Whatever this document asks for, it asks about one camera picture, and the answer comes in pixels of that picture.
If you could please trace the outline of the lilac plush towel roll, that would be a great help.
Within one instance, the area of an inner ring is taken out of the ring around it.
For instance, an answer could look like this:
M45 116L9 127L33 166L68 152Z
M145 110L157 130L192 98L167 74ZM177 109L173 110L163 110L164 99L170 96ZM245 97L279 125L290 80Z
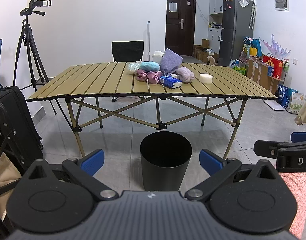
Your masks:
M193 72L186 67L178 68L175 73L178 78L184 83L190 83L195 79Z

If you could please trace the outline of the light blue fluffy ball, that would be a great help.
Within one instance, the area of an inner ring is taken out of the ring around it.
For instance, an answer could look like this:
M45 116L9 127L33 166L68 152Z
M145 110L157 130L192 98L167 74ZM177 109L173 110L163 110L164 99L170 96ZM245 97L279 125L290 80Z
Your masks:
M153 61L141 62L139 69L142 69L147 72L158 72L160 71L160 65Z

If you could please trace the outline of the small brown plush toy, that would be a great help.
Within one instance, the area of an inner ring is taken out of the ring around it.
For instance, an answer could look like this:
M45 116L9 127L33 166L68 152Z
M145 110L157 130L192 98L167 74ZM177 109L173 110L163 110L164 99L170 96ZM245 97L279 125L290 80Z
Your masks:
M213 56L208 56L208 57L207 57L207 61L208 61L208 64L209 64L209 65L217 66L217 62L216 62L216 60L214 59Z

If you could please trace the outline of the dark brown door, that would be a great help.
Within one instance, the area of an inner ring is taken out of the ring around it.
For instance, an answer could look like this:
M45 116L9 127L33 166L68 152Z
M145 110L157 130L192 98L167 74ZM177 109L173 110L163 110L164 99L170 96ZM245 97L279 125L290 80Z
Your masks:
M165 48L178 55L192 55L195 17L195 0L167 0Z

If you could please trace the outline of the purple linen drawstring bag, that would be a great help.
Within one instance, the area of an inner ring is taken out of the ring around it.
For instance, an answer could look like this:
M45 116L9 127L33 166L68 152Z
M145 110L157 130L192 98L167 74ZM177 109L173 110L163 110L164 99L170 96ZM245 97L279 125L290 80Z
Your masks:
M160 62L160 71L163 75L174 73L183 62L183 58L174 51L166 48L163 58Z

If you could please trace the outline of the green snack bag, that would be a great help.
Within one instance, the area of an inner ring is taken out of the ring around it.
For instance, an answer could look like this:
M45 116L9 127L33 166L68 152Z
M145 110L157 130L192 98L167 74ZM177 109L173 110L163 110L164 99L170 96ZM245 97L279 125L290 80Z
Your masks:
M240 67L240 66L234 66L233 70L237 71L238 73L242 75L246 75L246 67Z

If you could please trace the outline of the black trash bin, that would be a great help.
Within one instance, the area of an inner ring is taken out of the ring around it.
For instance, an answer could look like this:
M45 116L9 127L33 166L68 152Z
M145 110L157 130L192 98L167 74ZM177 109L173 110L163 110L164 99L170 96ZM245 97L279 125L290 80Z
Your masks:
M188 167L192 146L181 134L161 131L140 144L145 191L178 191Z

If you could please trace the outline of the grey refrigerator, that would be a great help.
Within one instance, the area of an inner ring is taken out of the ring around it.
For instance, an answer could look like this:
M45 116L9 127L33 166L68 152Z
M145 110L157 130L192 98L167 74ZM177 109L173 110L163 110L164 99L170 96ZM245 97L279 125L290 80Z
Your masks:
M239 59L245 38L253 37L249 26L252 9L252 0L223 0L219 66L229 66L231 60Z

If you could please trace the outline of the white scale on floor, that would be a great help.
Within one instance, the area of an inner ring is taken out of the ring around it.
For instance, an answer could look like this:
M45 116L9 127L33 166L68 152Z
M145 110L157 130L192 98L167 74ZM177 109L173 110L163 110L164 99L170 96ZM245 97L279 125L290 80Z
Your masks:
M282 107L278 102L274 100L263 100L263 102L274 111L284 111L285 108Z

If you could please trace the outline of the pink satin drawstring pouch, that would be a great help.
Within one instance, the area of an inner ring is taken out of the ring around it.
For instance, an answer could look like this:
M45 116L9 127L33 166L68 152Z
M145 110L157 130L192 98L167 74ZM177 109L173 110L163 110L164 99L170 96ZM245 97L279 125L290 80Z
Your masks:
M158 84L160 77L162 75L161 71L149 71L143 69L138 69L135 78L139 81L145 81L151 84Z

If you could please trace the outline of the iridescent white plastic bag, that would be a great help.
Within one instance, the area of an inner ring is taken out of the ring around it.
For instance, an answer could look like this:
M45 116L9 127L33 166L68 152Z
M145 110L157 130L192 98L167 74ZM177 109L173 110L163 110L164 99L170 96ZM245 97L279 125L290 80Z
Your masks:
M128 75L136 75L137 74L137 70L140 69L141 63L140 62L132 62L129 63L127 68L126 68L126 72Z

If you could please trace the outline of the black suitcase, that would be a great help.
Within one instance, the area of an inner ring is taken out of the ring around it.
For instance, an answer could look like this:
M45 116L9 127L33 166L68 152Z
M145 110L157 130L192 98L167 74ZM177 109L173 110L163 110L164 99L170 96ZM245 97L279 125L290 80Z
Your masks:
M17 86L0 89L0 132L0 144L6 142L4 152L20 174L24 174L35 159L43 158L42 139Z

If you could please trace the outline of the red gift box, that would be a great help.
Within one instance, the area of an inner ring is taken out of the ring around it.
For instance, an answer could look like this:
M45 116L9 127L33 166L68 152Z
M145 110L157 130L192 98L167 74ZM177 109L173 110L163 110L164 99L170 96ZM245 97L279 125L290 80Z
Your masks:
M277 79L281 79L284 62L272 56L264 55L262 62L267 66L267 75Z

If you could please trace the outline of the folding camping table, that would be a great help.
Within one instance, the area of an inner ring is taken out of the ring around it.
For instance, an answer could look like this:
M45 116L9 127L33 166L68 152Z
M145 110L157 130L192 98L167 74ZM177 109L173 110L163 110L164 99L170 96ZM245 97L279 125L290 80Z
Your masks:
M276 99L276 96L271 92L229 67L184 63L183 66L193 72L195 79L190 83L182 84L179 88L169 89L163 85L153 85L137 80L134 76L127 74L127 66L128 64L125 62L70 66L39 88L27 101L64 99L68 113L64 113L63 116L75 135L82 156L85 155L79 136L82 129L110 116L160 130L199 115L211 116L233 127L225 150L225 155L228 155L247 101L249 99ZM212 75L212 84L201 83L199 81L201 73ZM101 107L98 102L93 105L85 102L86 98L118 99L125 96L136 96L139 101L114 111ZM179 103L193 109L194 112L171 121L162 122L159 109L160 100ZM128 109L150 101L154 101L156 105L157 121L155 123L123 114Z

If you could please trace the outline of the blue handkerchief tissue pack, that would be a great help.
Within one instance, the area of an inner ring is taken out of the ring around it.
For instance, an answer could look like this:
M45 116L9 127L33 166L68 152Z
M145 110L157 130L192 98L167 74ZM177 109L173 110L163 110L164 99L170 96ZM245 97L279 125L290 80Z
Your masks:
M182 81L172 76L161 76L159 82L166 88L175 89L182 86Z

